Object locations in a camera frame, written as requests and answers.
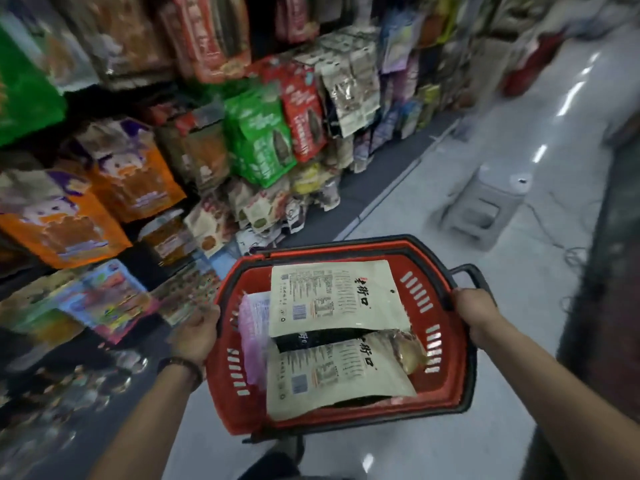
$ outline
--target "person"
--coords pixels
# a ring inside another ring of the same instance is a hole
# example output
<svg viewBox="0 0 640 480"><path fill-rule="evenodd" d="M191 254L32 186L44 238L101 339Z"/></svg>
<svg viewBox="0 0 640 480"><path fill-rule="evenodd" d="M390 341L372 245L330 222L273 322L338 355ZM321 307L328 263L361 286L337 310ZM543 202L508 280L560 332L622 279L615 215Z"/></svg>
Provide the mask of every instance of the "person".
<svg viewBox="0 0 640 480"><path fill-rule="evenodd" d="M472 341L514 389L570 478L640 479L638 424L519 332L500 314L489 293L456 289L452 298ZM183 323L173 337L173 354L202 366L216 340L219 316L215 308ZM197 376L181 363L165 367L95 464L90 480L159 480ZM299 462L300 441L296 444L297 450L286 455ZM284 454L276 447L245 473L244 480L299 475L293 461L282 461Z"/></svg>

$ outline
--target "shiny floor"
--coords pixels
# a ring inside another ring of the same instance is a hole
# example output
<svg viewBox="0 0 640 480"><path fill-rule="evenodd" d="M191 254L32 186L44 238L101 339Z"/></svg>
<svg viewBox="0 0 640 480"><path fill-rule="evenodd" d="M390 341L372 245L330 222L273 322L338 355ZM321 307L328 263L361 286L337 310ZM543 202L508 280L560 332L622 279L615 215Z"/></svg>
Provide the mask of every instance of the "shiny floor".
<svg viewBox="0 0 640 480"><path fill-rule="evenodd" d="M640 95L639 45L640 30L630 27L601 41L568 41L530 91L492 107L468 143L448 138L423 155L349 238L410 233L448 267L475 263L503 314L555 352L570 299L565 297L579 280L563 248L589 245L611 158L600 141L608 122ZM540 147L545 151L526 200L530 207L521 206L491 251L438 229L439 210L479 163L494 155L533 157ZM512 480L533 428L533 419L480 352L467 413L308 436L301 471ZM189 401L164 479L233 480L268 447L242 445L230 436L203 386Z"/></svg>

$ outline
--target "red basket in background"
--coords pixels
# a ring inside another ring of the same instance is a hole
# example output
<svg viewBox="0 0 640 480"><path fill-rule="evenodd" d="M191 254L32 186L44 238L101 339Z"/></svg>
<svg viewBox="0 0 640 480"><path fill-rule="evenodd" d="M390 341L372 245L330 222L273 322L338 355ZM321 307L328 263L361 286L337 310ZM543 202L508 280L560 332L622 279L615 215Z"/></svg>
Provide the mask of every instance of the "red basket in background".
<svg viewBox="0 0 640 480"><path fill-rule="evenodd" d="M269 291L271 268L280 264L385 259L400 299L429 355L424 370L414 372L415 397L395 397L361 407L325 407L274 422L267 416L266 395L246 383L237 311L245 293ZM489 291L476 266L448 270L410 235L342 241L306 248L264 251L240 258L220 286L218 340L207 358L207 381L218 414L232 435L248 442L352 428L379 422L461 413L471 405L476 385L476 348L468 328L453 311L453 275L467 273L475 286Z"/></svg>

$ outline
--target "person's left arm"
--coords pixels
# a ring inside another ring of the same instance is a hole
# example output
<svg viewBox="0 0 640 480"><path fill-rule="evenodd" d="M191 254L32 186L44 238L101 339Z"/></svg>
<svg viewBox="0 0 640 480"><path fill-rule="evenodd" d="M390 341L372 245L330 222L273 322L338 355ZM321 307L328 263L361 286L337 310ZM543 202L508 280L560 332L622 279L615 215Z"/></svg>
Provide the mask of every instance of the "person's left arm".
<svg viewBox="0 0 640 480"><path fill-rule="evenodd" d="M172 337L172 355L197 365L216 341L220 309L199 311ZM89 480L160 480L178 433L195 374L183 365L168 365L93 466Z"/></svg>

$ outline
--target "basket handle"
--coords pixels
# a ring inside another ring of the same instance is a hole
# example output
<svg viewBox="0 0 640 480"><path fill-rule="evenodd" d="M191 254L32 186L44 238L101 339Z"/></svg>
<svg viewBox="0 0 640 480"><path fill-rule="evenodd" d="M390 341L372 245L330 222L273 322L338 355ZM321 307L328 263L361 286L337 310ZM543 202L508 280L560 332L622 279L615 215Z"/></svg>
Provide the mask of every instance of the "basket handle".
<svg viewBox="0 0 640 480"><path fill-rule="evenodd" d="M452 276L458 273L467 273L469 275L469 278L471 278L471 281L473 282L474 286L476 288L480 288L486 291L487 293L489 293L489 295L491 295L493 302L495 303L495 298L493 297L491 288L489 288L489 283L487 283L486 280L484 279L484 275L482 274L482 271L480 271L478 266L471 263L461 264L460 266L456 266L455 268L450 269L449 272L451 273Z"/></svg>

